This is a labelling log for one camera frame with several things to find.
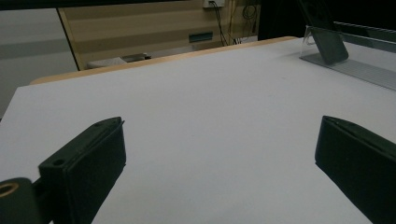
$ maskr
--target black cable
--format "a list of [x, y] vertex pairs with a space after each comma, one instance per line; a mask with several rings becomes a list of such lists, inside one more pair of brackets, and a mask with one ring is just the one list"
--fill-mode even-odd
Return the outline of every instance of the black cable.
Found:
[[242, 29], [242, 36], [245, 35], [245, 30], [248, 28], [247, 38], [250, 37], [250, 33], [255, 33], [256, 25], [257, 25], [257, 17], [258, 17], [258, 0], [255, 2], [248, 0], [246, 5], [242, 10], [242, 16], [246, 20], [245, 26]]
[[231, 40], [233, 41], [233, 44], [234, 44], [234, 45], [241, 44], [240, 41], [239, 41], [239, 38], [234, 38], [234, 37], [231, 35], [232, 24], [233, 24], [233, 16], [235, 15], [237, 6], [238, 6], [238, 0], [235, 0], [235, 6], [234, 6], [234, 9], [233, 9], [233, 13], [231, 14], [231, 19], [230, 19], [230, 22], [229, 22], [229, 25], [228, 25], [228, 32], [227, 32], [228, 36], [229, 36], [229, 37], [231, 38]]
[[215, 12], [216, 12], [216, 17], [218, 19], [218, 25], [219, 25], [219, 30], [220, 30], [221, 43], [222, 43], [223, 46], [228, 46], [227, 39], [225, 38], [224, 33], [222, 32], [222, 28], [221, 28], [221, 16], [220, 16], [220, 13], [219, 13], [218, 4], [216, 4], [216, 2], [214, 2], [214, 1], [209, 1], [209, 4], [213, 5], [213, 7], [215, 9]]

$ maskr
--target desk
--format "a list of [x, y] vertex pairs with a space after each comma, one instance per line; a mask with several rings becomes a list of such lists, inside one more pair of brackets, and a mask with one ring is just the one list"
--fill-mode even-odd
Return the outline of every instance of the desk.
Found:
[[31, 85], [41, 84], [41, 83], [46, 83], [46, 82], [51, 82], [51, 81], [59, 81], [59, 80], [64, 80], [64, 79], [69, 79], [69, 78], [74, 78], [74, 77], [85, 77], [85, 76], [106, 73], [106, 72], [114, 72], [114, 71], [119, 71], [119, 70], [123, 70], [123, 69], [147, 66], [147, 65], [151, 65], [151, 64], [155, 64], [155, 63], [172, 62], [175, 60], [181, 60], [181, 59], [186, 59], [186, 58], [191, 58], [191, 57], [196, 57], [196, 56], [201, 56], [201, 55], [206, 55], [206, 54], [211, 54], [211, 53], [217, 53], [217, 52], [222, 52], [225, 50], [242, 49], [242, 48], [262, 46], [262, 45], [267, 45], [267, 44], [274, 44], [274, 43], [277, 43], [280, 41], [291, 40], [291, 39], [295, 39], [295, 38], [296, 37], [294, 37], [294, 36], [283, 36], [283, 37], [266, 39], [266, 40], [250, 42], [250, 43], [245, 43], [245, 44], [240, 44], [240, 45], [231, 45], [231, 46], [222, 47], [222, 48], [198, 50], [198, 51], [194, 51], [194, 52], [176, 54], [176, 55], [171, 55], [171, 56], [167, 56], [167, 57], [155, 58], [155, 59], [139, 61], [139, 62], [134, 62], [134, 63], [102, 67], [102, 68], [60, 74], [60, 75], [49, 76], [49, 77], [40, 77], [38, 79], [33, 80], [30, 84]]
[[18, 88], [0, 178], [121, 116], [127, 164], [94, 223], [370, 223], [315, 165], [323, 115], [396, 142], [396, 92], [299, 59], [302, 39]]

